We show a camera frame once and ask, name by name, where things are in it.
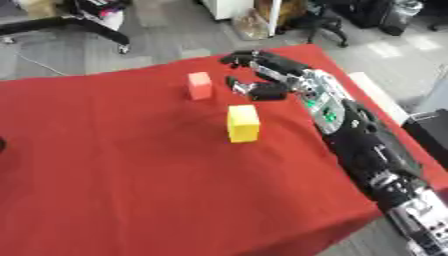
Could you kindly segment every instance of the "white cabinet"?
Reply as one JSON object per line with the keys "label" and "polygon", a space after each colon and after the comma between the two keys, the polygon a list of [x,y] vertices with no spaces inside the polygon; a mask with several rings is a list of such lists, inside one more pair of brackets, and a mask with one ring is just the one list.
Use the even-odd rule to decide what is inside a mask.
{"label": "white cabinet", "polygon": [[232,18],[254,7],[254,0],[202,0],[216,20]]}

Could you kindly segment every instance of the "floor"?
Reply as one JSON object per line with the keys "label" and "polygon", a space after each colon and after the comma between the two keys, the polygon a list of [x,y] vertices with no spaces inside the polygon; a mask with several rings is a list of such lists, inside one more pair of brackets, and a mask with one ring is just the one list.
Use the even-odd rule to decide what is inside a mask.
{"label": "floor", "polygon": [[[264,41],[242,41],[229,23],[214,22],[205,8],[189,0],[163,0],[160,11],[157,17],[163,22],[149,27],[141,25],[133,8],[126,11],[122,31],[131,37],[132,50],[124,56],[117,54],[115,44],[76,28],[69,33],[47,30],[18,35],[15,45],[0,44],[0,80],[92,74],[304,42],[303,32],[298,31]],[[0,23],[20,19],[22,12],[0,0]],[[345,22],[349,48],[340,49],[324,33],[316,44],[347,73],[364,72],[410,111],[431,90],[439,67],[448,63],[448,33],[428,31],[426,25],[425,19],[416,19],[403,36],[391,37]],[[402,239],[379,219],[320,255],[408,254]]]}

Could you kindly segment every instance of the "cable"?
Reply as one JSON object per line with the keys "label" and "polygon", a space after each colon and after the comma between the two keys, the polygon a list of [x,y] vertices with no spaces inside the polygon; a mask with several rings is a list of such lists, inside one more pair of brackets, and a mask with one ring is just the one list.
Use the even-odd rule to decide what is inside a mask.
{"label": "cable", "polygon": [[41,66],[41,67],[43,67],[43,68],[46,68],[46,69],[48,69],[48,70],[50,70],[50,71],[53,71],[53,72],[56,73],[56,74],[59,74],[59,75],[61,75],[61,76],[69,76],[69,74],[60,72],[60,71],[58,71],[58,70],[56,70],[56,69],[54,69],[54,68],[52,68],[52,67],[49,67],[49,66],[47,66],[47,65],[45,65],[45,64],[40,63],[40,62],[38,62],[38,61],[28,59],[27,57],[21,55],[20,53],[16,53],[16,54],[17,54],[17,56],[19,56],[20,58],[22,58],[22,59],[24,59],[24,60],[26,60],[26,61],[28,61],[28,62],[34,63],[34,64],[36,64],[36,65],[38,65],[38,66]]}

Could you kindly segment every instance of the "red cube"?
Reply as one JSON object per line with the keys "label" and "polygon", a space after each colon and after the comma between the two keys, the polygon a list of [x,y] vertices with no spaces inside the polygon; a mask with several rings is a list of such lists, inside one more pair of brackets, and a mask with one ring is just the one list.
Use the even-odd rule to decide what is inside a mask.
{"label": "red cube", "polygon": [[188,89],[193,100],[210,98],[212,96],[212,81],[207,72],[189,74]]}

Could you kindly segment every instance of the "trash bin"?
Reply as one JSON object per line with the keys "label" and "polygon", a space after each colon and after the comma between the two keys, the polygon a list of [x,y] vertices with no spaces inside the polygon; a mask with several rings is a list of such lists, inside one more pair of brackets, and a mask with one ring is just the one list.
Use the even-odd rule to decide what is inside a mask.
{"label": "trash bin", "polygon": [[383,18],[380,29],[386,34],[400,36],[422,9],[423,3],[416,0],[394,0]]}

